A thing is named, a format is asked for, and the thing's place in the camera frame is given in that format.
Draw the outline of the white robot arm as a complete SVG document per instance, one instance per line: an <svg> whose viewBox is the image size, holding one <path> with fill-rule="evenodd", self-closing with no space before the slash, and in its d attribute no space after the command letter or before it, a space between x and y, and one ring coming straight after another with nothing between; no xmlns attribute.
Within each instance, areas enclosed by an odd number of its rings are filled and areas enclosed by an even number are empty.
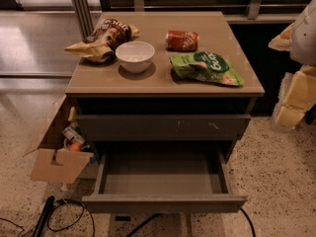
<svg viewBox="0 0 316 237"><path fill-rule="evenodd" d="M301 64L294 74L285 73L273 112L274 128L291 131L316 105L316 0L269 42L269 48L288 51L290 58Z"/></svg>

